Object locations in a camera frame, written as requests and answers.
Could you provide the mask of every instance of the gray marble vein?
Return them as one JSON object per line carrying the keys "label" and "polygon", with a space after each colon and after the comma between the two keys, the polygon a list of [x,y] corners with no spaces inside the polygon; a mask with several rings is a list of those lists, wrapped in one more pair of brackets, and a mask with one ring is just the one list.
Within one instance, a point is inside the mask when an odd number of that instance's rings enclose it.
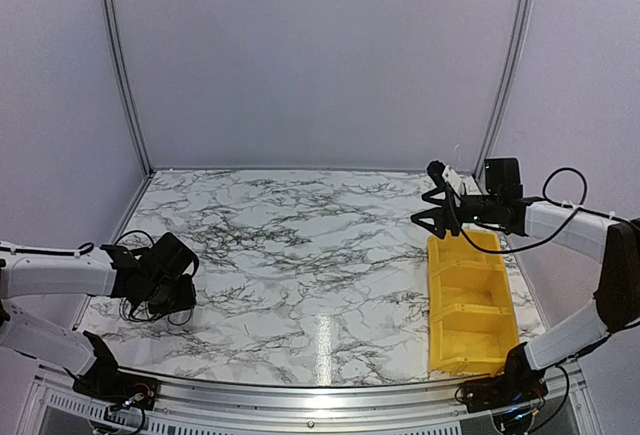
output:
{"label": "gray marble vein", "polygon": [[[429,234],[409,220],[429,188],[424,174],[160,172],[128,229],[172,231],[198,254],[192,320],[131,324],[117,301],[94,298],[80,329],[101,335],[124,366],[185,377],[351,386],[447,378],[428,371]],[[526,340],[543,326],[515,260],[506,262]]]}

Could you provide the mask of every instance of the yellow bin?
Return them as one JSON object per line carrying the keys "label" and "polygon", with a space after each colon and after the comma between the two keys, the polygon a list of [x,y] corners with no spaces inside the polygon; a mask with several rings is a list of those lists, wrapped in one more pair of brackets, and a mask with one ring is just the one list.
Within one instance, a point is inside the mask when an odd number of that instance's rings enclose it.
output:
{"label": "yellow bin", "polygon": [[[500,250],[495,233],[467,230],[479,246]],[[431,237],[429,250],[429,368],[453,374],[497,375],[518,345],[502,255],[473,248],[462,236]]]}

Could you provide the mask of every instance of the ventilation grille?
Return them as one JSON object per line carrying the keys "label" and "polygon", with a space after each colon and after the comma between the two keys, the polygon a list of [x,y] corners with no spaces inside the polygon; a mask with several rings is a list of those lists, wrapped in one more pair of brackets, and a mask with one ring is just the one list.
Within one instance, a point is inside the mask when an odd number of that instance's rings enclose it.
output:
{"label": "ventilation grille", "polygon": [[[48,406],[57,408],[58,410],[77,415],[81,418],[90,419],[95,422],[104,422],[106,407],[96,405],[96,402],[77,398],[67,393],[55,392],[53,390],[49,391],[47,401]],[[149,435],[249,435],[255,434],[256,430],[259,429],[258,427],[255,427],[253,429],[234,430],[233,432],[230,432],[228,430],[218,430],[215,427],[203,428],[202,425],[195,425],[188,421],[164,420],[157,418],[156,414],[153,412],[147,412],[147,420],[147,426],[142,433]],[[118,414],[109,414],[108,421],[119,425],[125,425],[127,423],[127,419]],[[414,428],[412,430],[385,430],[371,433],[375,433],[375,435],[463,435],[458,422],[442,423],[428,427]]]}

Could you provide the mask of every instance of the yellow storage tray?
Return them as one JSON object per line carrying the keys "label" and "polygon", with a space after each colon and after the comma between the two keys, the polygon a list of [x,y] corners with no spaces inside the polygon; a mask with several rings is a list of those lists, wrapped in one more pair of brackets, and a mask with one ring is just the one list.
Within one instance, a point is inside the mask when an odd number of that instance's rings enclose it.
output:
{"label": "yellow storage tray", "polygon": [[[487,249],[500,249],[491,232],[468,230]],[[453,374],[500,373],[518,326],[501,255],[479,252],[462,237],[431,237],[429,249],[429,368]]]}

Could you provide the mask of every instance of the workstation enclosure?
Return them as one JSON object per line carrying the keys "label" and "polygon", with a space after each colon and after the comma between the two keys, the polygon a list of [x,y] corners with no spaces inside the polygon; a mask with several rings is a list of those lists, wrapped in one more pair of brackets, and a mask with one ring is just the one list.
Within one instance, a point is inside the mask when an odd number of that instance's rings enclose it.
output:
{"label": "workstation enclosure", "polygon": [[[209,382],[250,384],[229,388],[238,400],[272,386],[256,407],[304,385],[351,387],[356,401],[374,390],[389,408],[403,384],[434,383],[444,398],[424,418],[407,402],[397,427],[347,428],[411,433],[462,415],[427,370],[428,234],[408,221],[432,160],[471,186],[486,157],[517,157],[526,195],[576,167],[587,206],[639,215],[640,0],[0,1],[0,239],[67,247],[168,229],[203,259],[187,329],[134,329],[80,295],[19,303],[109,334],[124,365],[182,377],[176,399],[196,378],[211,397]],[[563,177],[553,195],[579,189]],[[599,277],[552,246],[507,265],[521,340],[584,305]],[[573,364],[557,427],[637,433],[639,345],[624,332]],[[3,349],[0,361],[0,431],[38,433],[34,396],[54,406],[42,387],[63,376]],[[316,402],[304,426],[273,430],[321,431],[335,407]]]}

